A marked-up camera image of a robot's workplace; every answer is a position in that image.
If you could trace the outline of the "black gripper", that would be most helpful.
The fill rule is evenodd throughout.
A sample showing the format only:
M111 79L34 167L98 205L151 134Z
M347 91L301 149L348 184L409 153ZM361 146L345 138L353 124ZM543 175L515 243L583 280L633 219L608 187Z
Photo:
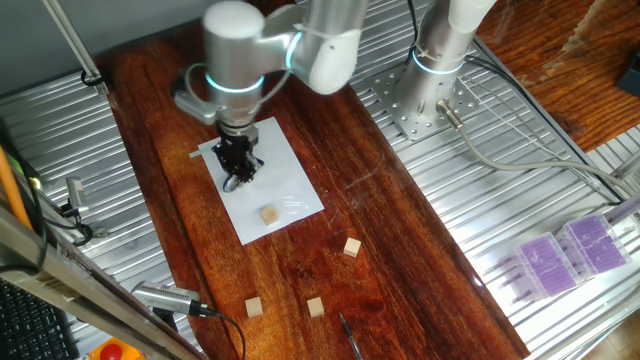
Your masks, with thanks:
M222 168L233 172L223 182L223 191L231 193L244 183L251 182L264 161L253 154L258 144L258 129L255 125L238 130L217 124L216 130L220 141L213 147Z

